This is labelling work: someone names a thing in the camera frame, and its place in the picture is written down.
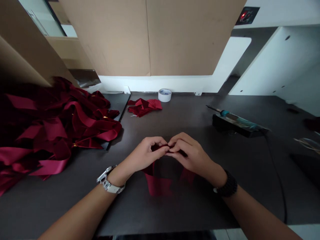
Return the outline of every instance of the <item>satin fabric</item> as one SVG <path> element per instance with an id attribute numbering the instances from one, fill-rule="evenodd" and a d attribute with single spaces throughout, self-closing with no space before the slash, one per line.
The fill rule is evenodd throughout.
<path id="1" fill-rule="evenodd" d="M 159 148 L 162 148 L 165 146 L 168 146 L 168 145 L 167 144 L 162 145 L 162 146 L 154 145 L 151 147 L 151 150 L 156 151 Z M 182 150 L 180 150 L 179 152 L 183 156 L 187 156 L 187 154 L 185 152 L 183 152 Z M 170 186 L 172 183 L 172 179 L 155 177 L 154 176 L 154 167 L 155 167 L 155 162 L 153 162 L 150 166 L 148 166 L 142 170 L 146 176 L 150 195 L 151 196 L 171 196 L 172 191 L 170 190 Z M 186 168 L 183 168 L 181 176 L 180 176 L 180 181 L 186 180 L 190 185 L 192 185 L 195 176 L 196 176 L 195 173 L 187 170 Z"/>
<path id="2" fill-rule="evenodd" d="M 142 117 L 153 110 L 161 110 L 161 102 L 158 99 L 149 99 L 144 100 L 139 98 L 136 101 L 128 101 L 128 105 L 134 105 L 132 107 L 128 107 L 128 111 L 132 112 L 137 117 Z"/>
<path id="3" fill-rule="evenodd" d="M 26 175 L 45 180 L 62 172 L 73 147 L 103 149 L 96 139 L 111 141 L 122 128 L 99 91 L 54 80 L 54 87 L 21 84 L 0 96 L 0 196 Z"/>

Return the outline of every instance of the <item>forearm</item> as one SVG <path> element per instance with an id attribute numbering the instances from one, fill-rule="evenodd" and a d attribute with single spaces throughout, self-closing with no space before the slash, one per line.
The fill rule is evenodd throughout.
<path id="1" fill-rule="evenodd" d="M 116 167 L 108 180 L 116 185 L 125 184 L 130 174 L 121 166 Z M 98 184 L 90 193 L 74 205 L 66 214 L 40 236 L 40 240 L 89 240 L 92 239 L 103 215 L 117 194 L 107 192 Z"/>
<path id="2" fill-rule="evenodd" d="M 212 162 L 207 169 L 205 177 L 214 187 L 225 185 L 227 175 L 220 165 Z M 234 195 L 223 200 L 249 240 L 301 239 L 239 185 Z"/>

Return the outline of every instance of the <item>person's left hand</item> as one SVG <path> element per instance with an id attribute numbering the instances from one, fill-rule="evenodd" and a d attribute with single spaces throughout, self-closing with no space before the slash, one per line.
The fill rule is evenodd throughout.
<path id="1" fill-rule="evenodd" d="M 133 152 L 109 174 L 108 180 L 116 186 L 121 186 L 133 173 L 148 167 L 170 149 L 162 147 L 153 152 L 151 146 L 155 144 L 162 146 L 168 143 L 162 137 L 144 138 Z"/>

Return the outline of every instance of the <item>dark table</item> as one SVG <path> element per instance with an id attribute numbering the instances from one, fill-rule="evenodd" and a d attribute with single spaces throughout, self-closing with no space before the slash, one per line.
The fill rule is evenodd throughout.
<path id="1" fill-rule="evenodd" d="M 154 99 L 157 95 L 136 93 L 131 100 L 140 97 Z M 0 238 L 37 238 L 95 187 L 96 178 L 106 167 L 120 163 L 144 137 L 163 136 L 169 141 L 180 132 L 196 139 L 212 160 L 228 169 L 245 190 L 283 220 L 281 189 L 265 139 L 221 135 L 211 125 L 214 112 L 206 104 L 272 130 L 270 142 L 284 184 L 288 224 L 320 223 L 320 192 L 288 157 L 289 153 L 317 157 L 292 139 L 315 138 L 302 125 L 302 120 L 312 115 L 287 112 L 288 105 L 275 96 L 174 93 L 170 102 L 162 103 L 161 111 L 142 118 L 126 111 L 121 121 L 123 134 L 108 152 L 82 150 L 62 173 L 44 182 L 26 177 L 0 197 Z M 156 166 L 163 177 L 174 179 L 173 196 L 151 197 L 144 174 L 135 173 L 102 220 L 99 236 L 238 227 L 202 178 L 197 177 L 192 187 L 178 182 L 182 167 L 168 157 L 157 161 Z"/>

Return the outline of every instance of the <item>black cable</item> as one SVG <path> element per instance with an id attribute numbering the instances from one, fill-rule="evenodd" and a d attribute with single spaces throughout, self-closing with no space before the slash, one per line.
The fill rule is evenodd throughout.
<path id="1" fill-rule="evenodd" d="M 272 161 L 274 170 L 276 171 L 276 174 L 277 174 L 277 177 L 278 177 L 278 180 L 279 180 L 279 184 L 280 184 L 280 188 L 281 188 L 281 193 L 282 193 L 283 207 L 284 207 L 284 220 L 283 220 L 283 222 L 284 222 L 285 224 L 287 224 L 288 213 L 287 213 L 287 203 L 286 203 L 286 197 L 285 197 L 285 195 L 284 195 L 283 184 L 282 184 L 280 175 L 279 175 L 279 173 L 278 173 L 278 170 L 277 170 L 277 168 L 276 168 L 276 165 L 275 165 L 275 163 L 274 163 L 274 156 L 273 156 L 273 152 L 272 152 L 272 150 L 271 150 L 270 141 L 269 141 L 266 133 L 263 133 L 263 135 L 264 135 L 264 137 L 265 137 L 265 139 L 266 139 L 266 142 L 267 142 L 267 145 L 268 145 L 268 149 L 269 149 L 269 153 L 270 153 L 270 156 L 271 156 L 271 161 Z"/>

